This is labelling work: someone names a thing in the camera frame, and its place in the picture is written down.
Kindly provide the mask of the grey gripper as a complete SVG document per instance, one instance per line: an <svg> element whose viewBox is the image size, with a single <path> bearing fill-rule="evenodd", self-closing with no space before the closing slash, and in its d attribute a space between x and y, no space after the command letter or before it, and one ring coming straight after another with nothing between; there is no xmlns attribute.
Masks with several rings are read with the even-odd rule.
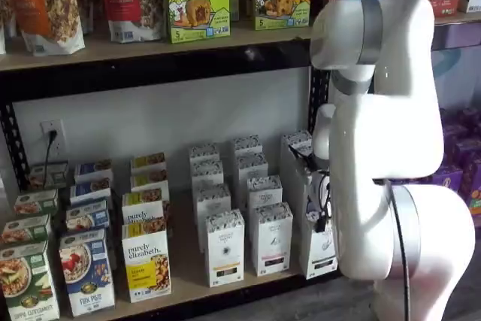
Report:
<svg viewBox="0 0 481 321"><path fill-rule="evenodd" d="M319 170L311 174L311 182L307 196L306 213L317 212L319 218L315 222L316 233L324 232L328 219L331 219L330 172Z"/></svg>

